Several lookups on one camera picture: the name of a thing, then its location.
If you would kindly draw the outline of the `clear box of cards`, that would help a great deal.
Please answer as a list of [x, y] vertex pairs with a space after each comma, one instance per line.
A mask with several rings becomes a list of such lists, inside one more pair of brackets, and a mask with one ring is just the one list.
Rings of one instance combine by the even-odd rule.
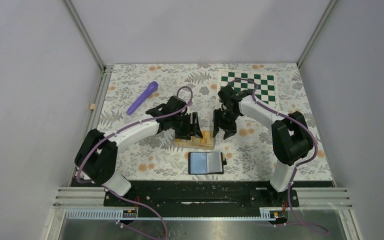
[[190, 140], [175, 138], [173, 145], [180, 148], [201, 149], [201, 150], [213, 150], [215, 148], [215, 139], [213, 138], [213, 127], [203, 126], [201, 127], [201, 133], [203, 138], [197, 136], [191, 137]]

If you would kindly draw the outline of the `black leather card holder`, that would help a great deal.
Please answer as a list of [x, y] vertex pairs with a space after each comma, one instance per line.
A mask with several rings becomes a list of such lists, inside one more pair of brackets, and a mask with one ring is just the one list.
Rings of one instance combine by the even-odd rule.
[[220, 151], [188, 153], [189, 175], [223, 175], [225, 165], [227, 161]]

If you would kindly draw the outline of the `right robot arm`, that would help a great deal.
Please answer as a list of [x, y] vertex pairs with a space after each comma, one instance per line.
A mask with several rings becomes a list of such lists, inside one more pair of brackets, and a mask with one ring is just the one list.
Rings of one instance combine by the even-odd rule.
[[217, 95], [222, 106], [213, 112], [214, 136], [220, 130], [224, 132], [224, 140], [234, 136], [239, 117], [250, 117], [271, 131], [277, 164], [266, 198], [273, 206], [281, 205], [287, 199], [286, 192], [293, 184], [297, 165], [314, 148], [314, 137], [304, 115], [298, 111], [279, 112], [258, 100], [250, 90], [236, 92], [231, 86], [224, 86]]

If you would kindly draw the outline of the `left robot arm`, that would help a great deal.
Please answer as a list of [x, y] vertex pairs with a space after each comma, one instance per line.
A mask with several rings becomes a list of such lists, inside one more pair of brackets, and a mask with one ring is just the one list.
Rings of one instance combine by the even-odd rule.
[[90, 130], [74, 159], [78, 171], [88, 176], [91, 182], [115, 193], [116, 199], [122, 205], [132, 204], [135, 200], [132, 185], [116, 171], [118, 152], [167, 130], [174, 130], [177, 139], [202, 138], [198, 113], [189, 111], [190, 104], [191, 101], [184, 101], [173, 95], [167, 103], [147, 110], [142, 119], [119, 130]]

